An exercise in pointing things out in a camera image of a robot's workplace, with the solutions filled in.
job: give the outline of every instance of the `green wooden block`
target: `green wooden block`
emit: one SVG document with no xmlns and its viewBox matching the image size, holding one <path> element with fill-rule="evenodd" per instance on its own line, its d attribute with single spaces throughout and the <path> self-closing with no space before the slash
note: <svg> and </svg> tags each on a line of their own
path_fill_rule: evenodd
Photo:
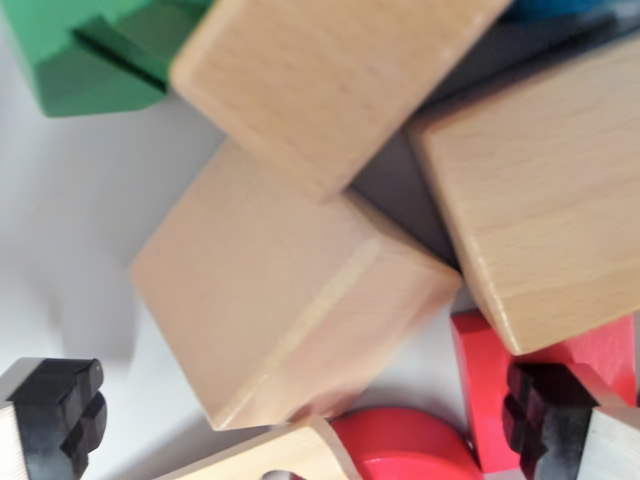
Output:
<svg viewBox="0 0 640 480">
<path fill-rule="evenodd" d="M 0 0 L 6 30 L 47 116 L 147 107 L 212 0 Z"/>
</svg>

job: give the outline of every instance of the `white background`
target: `white background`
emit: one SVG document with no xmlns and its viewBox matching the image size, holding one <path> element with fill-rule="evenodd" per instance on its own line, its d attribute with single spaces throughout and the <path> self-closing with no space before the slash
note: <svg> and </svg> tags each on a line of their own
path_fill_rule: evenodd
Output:
<svg viewBox="0 0 640 480">
<path fill-rule="evenodd" d="M 23 356 L 102 360 L 109 419 L 86 480 L 149 479 L 260 432 L 209 429 L 126 274 L 223 135 L 175 96 L 141 112 L 44 118 L 3 33 L 0 372 Z M 470 305 L 463 294 L 456 308 Z M 448 312 L 398 353 L 364 405 L 413 406 L 466 429 Z"/>
</svg>

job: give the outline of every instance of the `wood grain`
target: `wood grain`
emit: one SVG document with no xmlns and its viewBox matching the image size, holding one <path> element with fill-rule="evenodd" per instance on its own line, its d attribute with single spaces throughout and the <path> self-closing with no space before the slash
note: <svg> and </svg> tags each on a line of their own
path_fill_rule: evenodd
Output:
<svg viewBox="0 0 640 480">
<path fill-rule="evenodd" d="M 630 480 L 639 472 L 640 409 L 594 409 L 578 480 Z"/>
<path fill-rule="evenodd" d="M 4 401 L 0 401 L 0 478 L 29 480 L 16 411 L 11 402 Z"/>
<path fill-rule="evenodd" d="M 360 480 L 331 426 L 312 416 L 260 435 L 157 480 L 260 480 L 272 471 L 306 480 Z"/>
<path fill-rule="evenodd" d="M 508 0 L 218 0 L 171 81 L 316 200 L 344 188 Z"/>
<path fill-rule="evenodd" d="M 131 270 L 216 429 L 342 412 L 460 283 L 359 197 L 258 167 L 225 144 Z"/>
<path fill-rule="evenodd" d="M 463 271 L 522 354 L 640 307 L 640 40 L 415 127 Z"/>
</svg>

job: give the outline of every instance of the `red arch block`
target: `red arch block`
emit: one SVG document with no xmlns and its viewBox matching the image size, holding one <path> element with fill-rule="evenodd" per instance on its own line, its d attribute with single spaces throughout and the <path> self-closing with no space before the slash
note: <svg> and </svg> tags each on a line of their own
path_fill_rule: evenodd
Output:
<svg viewBox="0 0 640 480">
<path fill-rule="evenodd" d="M 507 445 L 502 429 L 507 369 L 515 357 L 503 347 L 480 312 L 454 315 L 452 322 L 467 417 L 482 471 L 518 468 L 519 457 Z M 517 359 L 531 363 L 586 363 L 625 402 L 635 405 L 632 315 Z"/>
<path fill-rule="evenodd" d="M 449 425 L 406 408 L 375 408 L 331 423 L 363 480 L 481 480 L 468 445 Z"/>
</svg>

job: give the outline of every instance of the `wooden arch block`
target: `wooden arch block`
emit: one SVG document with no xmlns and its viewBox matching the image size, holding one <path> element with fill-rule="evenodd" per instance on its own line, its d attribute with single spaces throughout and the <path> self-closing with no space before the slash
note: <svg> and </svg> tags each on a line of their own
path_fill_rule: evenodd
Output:
<svg viewBox="0 0 640 480">
<path fill-rule="evenodd" d="M 465 277 L 507 348 L 640 308 L 640 40 L 417 126 Z"/>
<path fill-rule="evenodd" d="M 460 285 L 357 196 L 258 167 L 225 144 L 131 270 L 216 429 L 341 413 Z"/>
<path fill-rule="evenodd" d="M 218 0 L 171 81 L 257 160 L 326 200 L 508 0 Z"/>
<path fill-rule="evenodd" d="M 599 407 L 591 414 L 578 480 L 629 480 L 640 472 L 640 409 Z"/>
<path fill-rule="evenodd" d="M 260 435 L 158 480 L 260 480 L 289 471 L 306 480 L 360 480 L 331 426 L 312 416 Z"/>
</svg>

